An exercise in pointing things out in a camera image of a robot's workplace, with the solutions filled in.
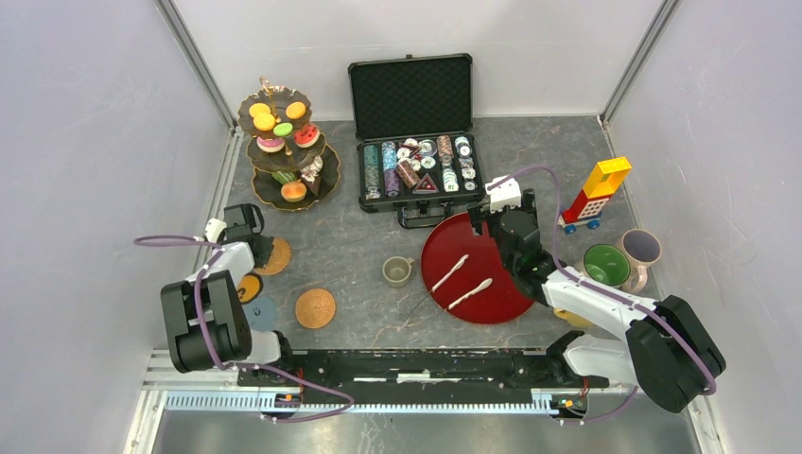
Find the plastic spoon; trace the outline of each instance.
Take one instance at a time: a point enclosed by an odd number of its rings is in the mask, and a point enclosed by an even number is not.
[[[464,265],[464,264],[465,264],[465,260],[467,260],[467,259],[468,259],[468,254],[465,254],[465,255],[463,255],[463,256],[460,258],[460,260],[458,260],[458,261],[457,261],[457,263],[456,263],[456,264],[454,264],[454,266],[453,266],[453,267],[451,267],[451,271],[447,272],[447,273],[445,274],[445,276],[443,276],[443,279],[439,280],[439,281],[437,282],[437,284],[435,284],[435,285],[431,286],[431,290],[429,290],[429,291],[427,292],[427,294],[426,294],[426,295],[425,295],[425,296],[424,296],[424,297],[421,299],[421,301],[419,301],[419,302],[418,302],[418,304],[417,304],[417,305],[415,305],[415,307],[413,307],[413,308],[412,308],[412,310],[410,311],[410,314],[407,316],[407,318],[406,318],[406,319],[404,319],[404,326],[406,326],[406,325],[407,325],[407,321],[410,319],[410,317],[412,316],[412,314],[415,312],[415,309],[417,309],[417,308],[418,308],[418,306],[420,306],[420,305],[421,305],[421,303],[423,303],[423,302],[426,300],[426,298],[428,298],[428,295],[430,295],[430,294],[431,294],[431,293],[432,293],[434,290],[438,289],[438,288],[439,288],[439,287],[440,287],[440,286],[441,286],[441,285],[442,285],[442,284],[443,284],[443,283],[444,283],[444,282],[445,282],[445,281],[446,281],[446,280],[447,280],[449,277],[451,277],[451,274],[454,274],[454,271],[456,271],[456,270],[458,270],[459,268],[461,268],[461,267],[462,267],[462,265]]]
[[[478,287],[476,287],[476,288],[474,288],[473,290],[471,290],[471,291],[469,291],[469,292],[465,293],[463,296],[461,296],[461,297],[460,297],[460,299],[458,299],[458,300],[457,300],[457,301],[455,301],[454,303],[451,303],[450,305],[448,305],[448,310],[451,310],[451,309],[453,309],[453,308],[454,308],[454,307],[456,307],[456,306],[457,306],[459,303],[461,303],[461,302],[463,302],[463,301],[467,300],[468,298],[470,298],[470,297],[472,297],[472,296],[476,295],[476,294],[477,294],[477,293],[479,293],[480,291],[482,291],[482,290],[484,290],[484,289],[486,289],[486,288],[490,287],[490,285],[491,285],[491,284],[493,284],[493,278],[492,278],[492,277],[488,277],[487,279],[485,279],[485,280],[481,281],[481,284],[479,284],[479,286],[478,286]]]
[[[442,284],[443,284],[443,283],[444,283],[446,280],[448,280],[448,278],[449,278],[449,277],[451,277],[451,274],[454,274],[454,271],[456,271],[456,270],[458,270],[458,269],[462,268],[462,265],[464,265],[464,264],[465,264],[465,260],[467,260],[467,259],[468,259],[468,254],[465,254],[465,255],[463,255],[463,256],[462,256],[462,258],[460,258],[460,260],[457,262],[457,264],[456,264],[456,265],[454,265],[454,266],[451,268],[451,271],[449,271],[449,272],[448,272],[448,273],[447,273],[445,276],[443,276],[443,279],[441,279],[441,280],[437,281],[437,284],[435,284],[435,285],[431,286],[431,291],[433,292],[434,290],[436,290],[436,289],[440,288],[440,286],[441,286],[441,285],[442,285]]]

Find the red tray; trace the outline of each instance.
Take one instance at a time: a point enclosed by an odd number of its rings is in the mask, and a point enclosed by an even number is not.
[[[488,235],[473,236],[467,213],[452,216],[441,222],[429,234],[421,254],[421,274],[427,289],[443,279],[465,254],[468,259],[462,268],[432,294],[443,309],[472,290],[488,277],[493,284],[461,302],[448,313],[470,323],[495,324],[508,322],[523,314],[534,300],[521,295],[510,274],[501,266],[496,242]]]

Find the poker chip case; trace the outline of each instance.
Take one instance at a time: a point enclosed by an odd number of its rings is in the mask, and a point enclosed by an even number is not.
[[[399,60],[357,62],[348,67],[359,140],[359,206],[363,211],[395,211],[402,227],[425,228],[450,217],[452,206],[484,197],[479,153],[473,135],[468,133],[473,127],[472,60],[468,54],[407,56]],[[450,157],[444,157],[448,150],[441,146],[448,146],[442,136],[448,137]],[[398,165],[403,181],[395,181],[389,143],[399,150],[407,147],[404,142],[410,138],[419,144],[430,140],[437,148],[434,166],[431,160],[426,162],[431,168],[416,165],[420,167],[416,171],[418,178],[411,176],[418,181],[428,175],[438,189],[435,193],[413,193],[418,188],[407,187],[408,165]],[[468,150],[461,149],[466,141]],[[427,150],[422,149],[416,159]],[[404,161],[406,154],[397,152],[397,158]],[[471,170],[463,172],[467,166]],[[454,190],[455,181],[458,190]],[[432,208],[441,208],[443,213],[433,215]]]

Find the toy block tower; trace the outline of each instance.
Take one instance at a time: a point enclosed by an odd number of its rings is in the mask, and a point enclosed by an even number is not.
[[[588,229],[599,227],[602,208],[624,182],[632,166],[626,158],[614,158],[596,163],[590,176],[571,207],[560,216],[560,226],[567,234],[576,232],[578,225]]]

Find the yellow toy block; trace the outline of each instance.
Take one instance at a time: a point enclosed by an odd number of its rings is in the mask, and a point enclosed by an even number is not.
[[[630,170],[632,165],[623,156],[600,161],[593,167],[593,172],[587,177],[582,190],[589,199],[612,196],[624,183]]]

